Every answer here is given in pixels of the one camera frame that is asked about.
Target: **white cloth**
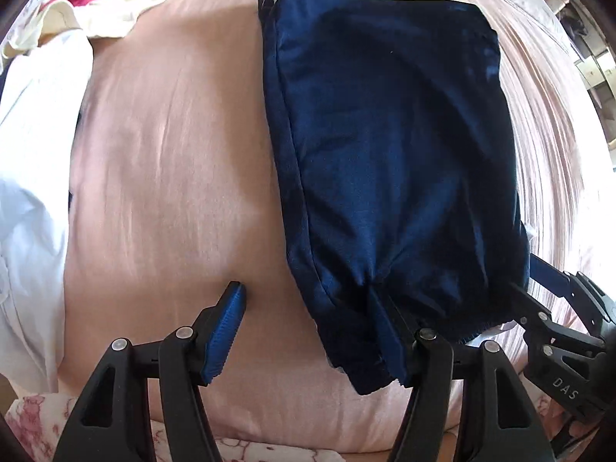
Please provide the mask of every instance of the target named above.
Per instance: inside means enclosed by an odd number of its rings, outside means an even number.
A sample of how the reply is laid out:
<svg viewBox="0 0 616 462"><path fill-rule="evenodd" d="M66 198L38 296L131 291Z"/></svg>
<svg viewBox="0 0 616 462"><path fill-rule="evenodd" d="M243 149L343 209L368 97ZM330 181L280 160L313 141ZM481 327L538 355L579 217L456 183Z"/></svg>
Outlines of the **white cloth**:
<svg viewBox="0 0 616 462"><path fill-rule="evenodd" d="M0 72L7 60L35 49L43 35L83 29L92 37L124 37L143 12L165 0L93 0L74 7L67 0L30 0L0 45Z"/></svg>
<svg viewBox="0 0 616 462"><path fill-rule="evenodd" d="M64 353L64 263L75 125L92 72L70 30L16 57L0 99L0 373L57 390Z"/></svg>

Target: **garment seam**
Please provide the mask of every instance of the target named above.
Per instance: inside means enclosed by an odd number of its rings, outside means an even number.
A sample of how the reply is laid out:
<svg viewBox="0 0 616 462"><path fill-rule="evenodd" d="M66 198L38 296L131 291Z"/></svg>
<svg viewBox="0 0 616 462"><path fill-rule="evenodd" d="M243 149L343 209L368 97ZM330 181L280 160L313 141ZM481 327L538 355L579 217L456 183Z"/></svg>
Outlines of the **garment seam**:
<svg viewBox="0 0 616 462"><path fill-rule="evenodd" d="M300 181L300 190L302 193L302 199L303 199L303 208L304 211L306 212L306 233L308 236L308 247L310 250L310 260L312 261L312 268L314 269L314 272L316 274L316 279L318 279L318 283L319 286L321 287L321 290L323 290L323 293L325 293L325 295L327 296L327 298L330 300L330 302L336 306L334 300L332 299L331 295L327 292L327 290L325 289L324 285L323 285L323 280L321 279L321 274L319 274L318 269L316 268L316 263L314 261L314 252L312 250L312 240L310 238L310 214L308 213L308 204L306 201L306 193L304 192L304 183L302 180L302 173L300 170L300 160L298 158L298 153L296 150L296 145L295 145L295 139L293 138L293 130L291 129L291 116L290 116L290 111L289 111L289 107L287 105L286 102L286 95L285 95L285 85L283 82L283 75L282 75L282 71L280 69L280 65L278 62L278 21L276 20L276 16L273 16L272 19L272 24L273 24L273 29L274 29L274 35L275 35L275 45L274 45L274 58L275 58L275 63L276 63L276 76L278 77L278 83L280 85L280 96L282 97L282 102L285 106L285 114L286 114L286 121L287 121L287 127L289 130L289 138L291 139L291 145L293 145L293 155L295 157L295 163L298 167L298 180Z"/></svg>

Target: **folded clothing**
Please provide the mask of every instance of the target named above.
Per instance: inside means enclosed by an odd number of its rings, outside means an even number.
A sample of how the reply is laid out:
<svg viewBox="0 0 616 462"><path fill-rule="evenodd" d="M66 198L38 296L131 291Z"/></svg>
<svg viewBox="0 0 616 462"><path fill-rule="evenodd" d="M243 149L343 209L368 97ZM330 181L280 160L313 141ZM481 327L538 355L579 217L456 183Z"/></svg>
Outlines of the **folded clothing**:
<svg viewBox="0 0 616 462"><path fill-rule="evenodd" d="M405 368L379 292L467 341L512 319L501 283L528 283L498 38L467 3L264 2L288 263L332 365L371 393Z"/></svg>
<svg viewBox="0 0 616 462"><path fill-rule="evenodd" d="M8 58L35 49L41 36L68 29L83 29L89 37L124 37L139 15L164 1L30 0L0 45L2 66Z"/></svg>
<svg viewBox="0 0 616 462"><path fill-rule="evenodd" d="M64 263L75 125L92 72L81 29L4 71L0 97L0 373L57 390L64 353Z"/></svg>

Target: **dark blue garment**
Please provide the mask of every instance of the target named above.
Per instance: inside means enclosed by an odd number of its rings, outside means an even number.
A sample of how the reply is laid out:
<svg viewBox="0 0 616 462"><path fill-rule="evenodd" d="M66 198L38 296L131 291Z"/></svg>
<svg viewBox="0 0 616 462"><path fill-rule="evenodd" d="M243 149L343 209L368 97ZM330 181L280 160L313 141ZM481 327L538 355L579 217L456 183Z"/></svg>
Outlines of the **dark blue garment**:
<svg viewBox="0 0 616 462"><path fill-rule="evenodd" d="M446 0L260 8L288 262L331 363L370 393L403 365L376 293L465 341L512 319L498 283L527 284L497 35Z"/></svg>

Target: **bed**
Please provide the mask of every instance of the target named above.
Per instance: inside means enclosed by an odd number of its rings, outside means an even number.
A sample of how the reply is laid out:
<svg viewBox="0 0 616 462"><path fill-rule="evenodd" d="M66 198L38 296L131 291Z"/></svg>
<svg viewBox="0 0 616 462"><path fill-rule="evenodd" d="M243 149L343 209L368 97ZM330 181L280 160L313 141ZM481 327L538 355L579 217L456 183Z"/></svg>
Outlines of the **bed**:
<svg viewBox="0 0 616 462"><path fill-rule="evenodd" d="M246 315L203 394L215 433L387 450L409 391L395 383L355 393L329 366L286 264L256 1L169 0L126 38L93 43L72 154L60 389L78 395L113 339L161 339L239 280ZM564 31L543 0L461 1L477 4L500 38L533 253L616 293L611 164ZM536 286L531 293L557 322L579 326L564 301ZM517 370L521 335L516 327L494 337ZM460 405L457 383L447 427Z"/></svg>

